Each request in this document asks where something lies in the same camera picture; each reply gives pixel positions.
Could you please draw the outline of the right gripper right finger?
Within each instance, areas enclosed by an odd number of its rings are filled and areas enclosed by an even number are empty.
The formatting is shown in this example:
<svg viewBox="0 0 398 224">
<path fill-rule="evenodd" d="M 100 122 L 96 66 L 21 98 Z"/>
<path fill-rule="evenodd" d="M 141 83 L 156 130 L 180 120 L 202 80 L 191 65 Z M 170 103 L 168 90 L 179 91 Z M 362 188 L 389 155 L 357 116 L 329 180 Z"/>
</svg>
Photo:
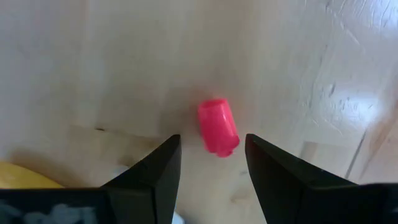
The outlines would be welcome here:
<svg viewBox="0 0 398 224">
<path fill-rule="evenodd" d="M 255 134 L 245 153 L 267 224 L 398 224 L 398 183 L 355 184 Z"/>
</svg>

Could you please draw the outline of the deep yellow highlighter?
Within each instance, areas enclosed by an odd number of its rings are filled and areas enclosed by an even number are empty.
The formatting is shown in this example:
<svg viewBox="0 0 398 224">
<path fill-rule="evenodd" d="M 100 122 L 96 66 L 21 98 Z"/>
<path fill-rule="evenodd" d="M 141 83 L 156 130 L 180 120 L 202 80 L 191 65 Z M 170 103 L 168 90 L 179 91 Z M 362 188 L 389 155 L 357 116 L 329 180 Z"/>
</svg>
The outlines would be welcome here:
<svg viewBox="0 0 398 224">
<path fill-rule="evenodd" d="M 0 161 L 0 189 L 60 189 L 62 185 L 25 167 Z"/>
</svg>

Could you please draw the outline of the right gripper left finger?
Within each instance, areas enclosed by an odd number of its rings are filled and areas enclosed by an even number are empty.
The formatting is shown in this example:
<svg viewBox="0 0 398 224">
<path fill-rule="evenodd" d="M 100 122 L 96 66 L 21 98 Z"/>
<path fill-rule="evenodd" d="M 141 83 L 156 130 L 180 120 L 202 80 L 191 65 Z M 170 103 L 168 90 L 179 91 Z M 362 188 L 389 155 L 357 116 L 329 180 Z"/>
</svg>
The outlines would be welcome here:
<svg viewBox="0 0 398 224">
<path fill-rule="evenodd" d="M 0 190 L 0 224 L 171 224 L 180 169 L 174 134 L 101 187 Z"/>
</svg>

